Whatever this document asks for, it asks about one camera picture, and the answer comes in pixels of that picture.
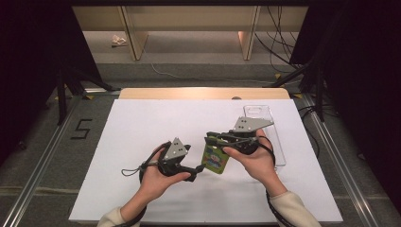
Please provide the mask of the person's left hand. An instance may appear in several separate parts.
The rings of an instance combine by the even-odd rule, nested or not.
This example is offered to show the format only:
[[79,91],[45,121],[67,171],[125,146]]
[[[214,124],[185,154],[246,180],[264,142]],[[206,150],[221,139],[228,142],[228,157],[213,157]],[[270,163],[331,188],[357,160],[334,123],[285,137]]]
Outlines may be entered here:
[[137,195],[144,203],[149,203],[160,198],[167,189],[191,176],[188,172],[180,172],[173,176],[165,176],[158,166],[148,166],[143,175],[143,179]]

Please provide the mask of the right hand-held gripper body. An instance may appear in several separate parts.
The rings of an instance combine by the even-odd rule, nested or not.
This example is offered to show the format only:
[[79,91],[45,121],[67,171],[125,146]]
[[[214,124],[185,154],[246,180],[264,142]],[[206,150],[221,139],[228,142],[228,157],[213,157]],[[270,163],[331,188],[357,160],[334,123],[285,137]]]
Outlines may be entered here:
[[225,133],[225,140],[239,152],[250,155],[258,148],[256,131],[272,125],[272,120],[240,116],[234,128]]

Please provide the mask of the black stand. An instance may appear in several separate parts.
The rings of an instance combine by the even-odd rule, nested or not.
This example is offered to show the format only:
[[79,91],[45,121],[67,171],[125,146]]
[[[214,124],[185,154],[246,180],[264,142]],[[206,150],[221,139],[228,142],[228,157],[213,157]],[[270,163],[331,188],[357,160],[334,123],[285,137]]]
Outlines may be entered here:
[[304,93],[310,92],[312,88],[315,88],[315,112],[323,122],[323,70],[317,63],[309,61],[287,76],[278,79],[272,85],[268,85],[268,88],[278,88],[301,75],[303,75],[303,78],[301,79],[299,89]]
[[65,66],[57,74],[57,93],[59,103],[59,122],[60,125],[67,116],[66,94],[65,87],[67,87],[74,96],[82,96],[85,89],[81,84],[82,80],[88,80],[94,85],[105,89],[108,92],[120,91],[120,88],[113,87],[105,83],[102,79],[90,76],[77,68]]

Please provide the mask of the clear plastic tray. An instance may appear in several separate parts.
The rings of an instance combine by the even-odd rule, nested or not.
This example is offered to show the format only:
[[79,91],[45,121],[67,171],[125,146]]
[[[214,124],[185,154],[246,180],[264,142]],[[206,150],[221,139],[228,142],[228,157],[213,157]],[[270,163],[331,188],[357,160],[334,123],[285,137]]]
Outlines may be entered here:
[[284,152],[282,150],[281,141],[274,124],[274,119],[268,105],[247,105],[243,107],[246,117],[263,118],[272,122],[272,125],[263,129],[266,136],[270,139],[275,155],[275,165],[283,167],[287,164]]

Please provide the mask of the white table sheet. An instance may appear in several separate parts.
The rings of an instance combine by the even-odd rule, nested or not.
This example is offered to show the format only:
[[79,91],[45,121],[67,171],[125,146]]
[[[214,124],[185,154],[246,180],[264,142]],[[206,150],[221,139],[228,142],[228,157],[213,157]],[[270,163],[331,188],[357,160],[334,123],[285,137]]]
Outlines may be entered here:
[[[290,99],[116,100],[70,220],[96,222],[130,199],[139,180],[136,175],[124,176],[123,170],[139,167],[166,141],[178,137],[190,145],[183,164],[198,166],[205,134],[230,130],[247,105],[270,107],[287,161],[278,167],[278,175],[287,189],[301,197],[318,221],[340,222],[339,208]],[[264,186],[252,179],[239,162],[229,160],[222,174],[205,169],[194,182],[169,187],[148,206],[142,220],[146,224],[252,225],[273,223],[275,217]]]

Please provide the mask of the aluminium floor rail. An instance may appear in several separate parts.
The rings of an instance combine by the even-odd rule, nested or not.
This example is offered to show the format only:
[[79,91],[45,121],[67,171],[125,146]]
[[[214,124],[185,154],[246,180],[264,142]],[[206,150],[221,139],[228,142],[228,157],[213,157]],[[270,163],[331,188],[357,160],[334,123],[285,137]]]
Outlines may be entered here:
[[47,167],[49,166],[57,148],[59,147],[61,139],[63,138],[65,131],[70,124],[71,117],[80,101],[81,96],[73,96],[71,98],[66,117],[56,127],[41,158],[39,159],[25,186],[21,189],[15,203],[11,206],[6,220],[0,225],[0,227],[18,227],[35,194],[37,186],[41,182]]
[[312,119],[364,227],[379,227],[379,222],[373,213],[372,207],[357,186],[356,180],[342,158],[325,123],[321,121],[316,113],[312,115]]

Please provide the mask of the green snack packet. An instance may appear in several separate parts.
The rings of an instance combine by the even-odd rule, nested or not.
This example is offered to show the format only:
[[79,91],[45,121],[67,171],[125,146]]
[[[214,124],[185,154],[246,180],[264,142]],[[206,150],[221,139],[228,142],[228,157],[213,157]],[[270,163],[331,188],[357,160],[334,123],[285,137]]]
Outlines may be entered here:
[[202,155],[201,163],[212,172],[222,174],[230,156],[221,148],[206,145]]

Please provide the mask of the black curtain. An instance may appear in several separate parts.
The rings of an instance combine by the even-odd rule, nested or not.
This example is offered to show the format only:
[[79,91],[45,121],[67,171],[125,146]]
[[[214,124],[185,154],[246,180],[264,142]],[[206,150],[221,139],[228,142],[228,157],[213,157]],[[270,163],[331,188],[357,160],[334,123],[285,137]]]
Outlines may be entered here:
[[302,0],[291,60],[306,63],[337,15],[323,74],[335,107],[401,215],[401,0]]
[[62,0],[0,0],[0,166],[64,81],[74,92],[101,76],[73,7]]

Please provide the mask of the light wooden desk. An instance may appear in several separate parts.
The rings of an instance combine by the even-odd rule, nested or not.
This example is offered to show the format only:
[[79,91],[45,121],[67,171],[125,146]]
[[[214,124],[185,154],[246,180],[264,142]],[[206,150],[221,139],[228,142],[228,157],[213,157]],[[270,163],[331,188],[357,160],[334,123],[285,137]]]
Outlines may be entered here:
[[123,31],[131,57],[141,59],[150,31],[234,31],[243,59],[252,55],[254,33],[298,32],[306,7],[74,7],[84,31]]

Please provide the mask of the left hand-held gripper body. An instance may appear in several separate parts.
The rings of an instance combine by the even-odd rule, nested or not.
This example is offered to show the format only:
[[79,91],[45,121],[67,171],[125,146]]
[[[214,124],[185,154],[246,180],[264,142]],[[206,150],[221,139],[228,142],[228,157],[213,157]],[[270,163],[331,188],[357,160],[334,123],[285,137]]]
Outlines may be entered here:
[[167,142],[165,149],[158,159],[158,167],[161,173],[170,177],[181,172],[187,172],[190,176],[185,180],[187,182],[194,182],[197,177],[195,168],[181,165],[181,161],[187,153],[188,151],[185,150],[184,144],[178,137],[172,142]]

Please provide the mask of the person's right hand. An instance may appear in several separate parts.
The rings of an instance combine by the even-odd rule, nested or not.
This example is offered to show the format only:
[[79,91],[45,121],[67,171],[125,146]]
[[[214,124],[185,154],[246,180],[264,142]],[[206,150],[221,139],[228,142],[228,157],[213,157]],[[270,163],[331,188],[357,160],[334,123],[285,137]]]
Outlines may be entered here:
[[262,130],[256,131],[256,137],[261,144],[253,154],[246,155],[230,147],[223,151],[230,157],[239,161],[251,177],[262,183],[271,197],[286,193],[288,190],[275,172],[275,164],[270,154],[272,144]]

